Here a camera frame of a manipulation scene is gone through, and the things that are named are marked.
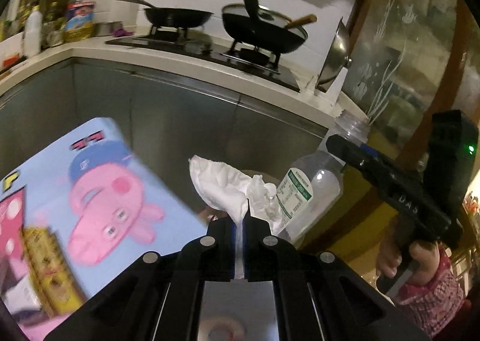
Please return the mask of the yellow brown spice box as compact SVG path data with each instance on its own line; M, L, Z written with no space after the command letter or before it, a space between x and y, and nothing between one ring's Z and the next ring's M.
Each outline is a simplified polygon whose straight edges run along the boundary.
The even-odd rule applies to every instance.
M77 311L86 295L70 270L56 235L44 227L24 227L20 232L29 277L47 316Z

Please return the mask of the clear plastic bottle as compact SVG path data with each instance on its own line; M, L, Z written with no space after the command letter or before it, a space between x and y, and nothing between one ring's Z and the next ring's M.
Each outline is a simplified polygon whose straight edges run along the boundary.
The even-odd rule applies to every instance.
M343 194L345 162L328 152L326 141L335 135L358 146L368 141L368 122L349 111L343 110L334 122L315 153L293 162L278 186L281 219L274 234L292 244L300 243Z

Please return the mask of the white tissue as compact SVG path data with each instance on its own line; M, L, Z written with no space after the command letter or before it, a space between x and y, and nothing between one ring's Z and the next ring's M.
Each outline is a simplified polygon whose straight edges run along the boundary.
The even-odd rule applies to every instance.
M272 233L279 233L281 214L277 186L264 182L262 175L251 177L224 162L193 156L190 178L209 207L225 211L236 223L250 213L267 222Z

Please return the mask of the grey kitchen cabinets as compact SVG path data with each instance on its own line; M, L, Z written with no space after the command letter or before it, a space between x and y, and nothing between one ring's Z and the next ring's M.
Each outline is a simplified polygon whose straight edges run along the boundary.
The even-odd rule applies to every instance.
M113 119L136 155L191 208L193 155L278 183L326 129L268 103L196 79L111 61L70 59L1 96L1 172L96 117Z

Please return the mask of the blue cartoon pig tablecloth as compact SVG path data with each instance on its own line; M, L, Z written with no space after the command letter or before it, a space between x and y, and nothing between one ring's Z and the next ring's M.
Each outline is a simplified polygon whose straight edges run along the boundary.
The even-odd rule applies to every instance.
M203 224L126 144L93 118L1 177L1 302L22 340L43 340L70 314L48 317L33 288L20 232L53 232L87 300L143 253L168 255Z

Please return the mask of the steel wok lid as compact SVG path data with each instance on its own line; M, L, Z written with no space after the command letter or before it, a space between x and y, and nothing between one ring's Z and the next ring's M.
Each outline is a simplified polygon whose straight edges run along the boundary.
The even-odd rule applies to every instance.
M350 57L350 36L348 29L340 19L337 30L327 53L326 60L317 77L315 89L324 91L323 86L333 82L342 69L348 69L352 64Z

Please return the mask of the black wok with lid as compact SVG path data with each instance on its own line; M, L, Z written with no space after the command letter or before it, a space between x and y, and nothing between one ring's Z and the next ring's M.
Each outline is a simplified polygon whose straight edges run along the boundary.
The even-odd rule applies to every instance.
M260 5L259 0L243 0L222 9L224 30L236 43L250 44L274 54L297 50L308 38L304 27L316 21L315 14L293 20Z

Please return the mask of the gas stove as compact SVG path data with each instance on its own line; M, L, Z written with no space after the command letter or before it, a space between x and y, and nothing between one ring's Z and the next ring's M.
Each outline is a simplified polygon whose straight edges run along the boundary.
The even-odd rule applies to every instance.
M236 42L230 47L224 47L213 43L208 35L187 37L186 33L186 29L168 30L152 27L144 36L116 37L108 40L107 43L198 58L255 75L294 92L300 91L291 70L279 65L272 53L263 53L257 48L242 47Z

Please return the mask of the black frying pan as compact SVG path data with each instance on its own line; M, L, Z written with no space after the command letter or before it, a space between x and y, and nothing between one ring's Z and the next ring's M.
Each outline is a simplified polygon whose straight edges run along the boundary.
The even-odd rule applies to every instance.
M148 21L156 28L199 28L212 16L212 12L186 8L157 7L145 0L117 0L144 6Z

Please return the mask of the cooking oil bottle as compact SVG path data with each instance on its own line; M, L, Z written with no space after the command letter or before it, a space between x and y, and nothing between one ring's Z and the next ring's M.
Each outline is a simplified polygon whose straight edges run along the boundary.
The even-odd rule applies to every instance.
M94 31L95 2L70 0L64 24L64 41L72 43L88 39Z

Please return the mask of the white plastic jug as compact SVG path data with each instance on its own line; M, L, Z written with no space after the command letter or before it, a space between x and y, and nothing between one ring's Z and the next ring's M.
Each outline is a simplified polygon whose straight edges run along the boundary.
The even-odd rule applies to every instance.
M24 28L24 55L34 57L41 52L42 14L39 5L35 5L26 20Z

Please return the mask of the spice rack with bottles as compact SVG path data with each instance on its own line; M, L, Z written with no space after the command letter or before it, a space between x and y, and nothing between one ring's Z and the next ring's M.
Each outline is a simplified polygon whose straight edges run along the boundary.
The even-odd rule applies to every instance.
M1 49L5 51L10 46L14 53L25 56L24 28L35 5L39 5L42 14L41 50L66 43L64 24L69 2L70 0L10 0L1 14Z

